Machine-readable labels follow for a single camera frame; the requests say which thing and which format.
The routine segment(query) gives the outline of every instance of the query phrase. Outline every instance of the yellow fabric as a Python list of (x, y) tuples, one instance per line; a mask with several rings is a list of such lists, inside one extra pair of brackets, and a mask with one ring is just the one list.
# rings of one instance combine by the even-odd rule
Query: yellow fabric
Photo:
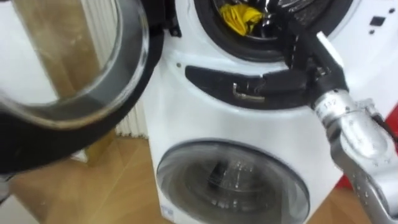
[(240, 35), (250, 34), (264, 14), (245, 4), (225, 4), (220, 9), (224, 21)]

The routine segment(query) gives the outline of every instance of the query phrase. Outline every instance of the open washing machine door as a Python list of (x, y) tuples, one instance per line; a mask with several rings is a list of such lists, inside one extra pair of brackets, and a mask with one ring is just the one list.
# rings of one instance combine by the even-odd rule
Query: open washing machine door
[(67, 157), (127, 115), (160, 59), (164, 4), (0, 1), (0, 174)]
[(303, 223), (310, 211), (308, 189), (291, 168), (237, 142), (175, 146), (156, 176), (176, 207), (205, 223)]

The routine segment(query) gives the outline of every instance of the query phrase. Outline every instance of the white radiator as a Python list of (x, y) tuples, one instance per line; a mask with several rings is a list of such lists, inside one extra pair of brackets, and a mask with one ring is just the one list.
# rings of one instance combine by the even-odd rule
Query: white radiator
[[(103, 66), (108, 61), (116, 38), (118, 19), (115, 2), (114, 0), (81, 0), (81, 3), (99, 65)], [(136, 107), (116, 126), (116, 134), (147, 138), (142, 102), (138, 101)]]

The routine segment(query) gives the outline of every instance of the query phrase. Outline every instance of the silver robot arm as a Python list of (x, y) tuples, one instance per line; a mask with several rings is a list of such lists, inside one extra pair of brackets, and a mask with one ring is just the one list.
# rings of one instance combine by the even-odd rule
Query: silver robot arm
[(398, 223), (398, 155), (394, 138), (373, 118), (372, 101), (356, 103), (345, 90), (315, 101), (335, 164), (349, 178), (372, 223)]
[(342, 59), (321, 32), (310, 32), (272, 0), (281, 50), (289, 70), (308, 77), (308, 102), (331, 146), (331, 157), (349, 178), (374, 224), (398, 224), (398, 155), (372, 101), (349, 95)]

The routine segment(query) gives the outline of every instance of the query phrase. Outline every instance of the door glass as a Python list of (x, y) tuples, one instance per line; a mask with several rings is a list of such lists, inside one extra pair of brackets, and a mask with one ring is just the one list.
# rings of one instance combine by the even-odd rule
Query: door glass
[(0, 109), (55, 129), (120, 107), (149, 40), (139, 0), (0, 2), (0, 35)]
[(310, 208), (291, 169), (236, 143), (177, 146), (162, 159), (157, 180), (174, 205), (206, 223), (303, 223)]

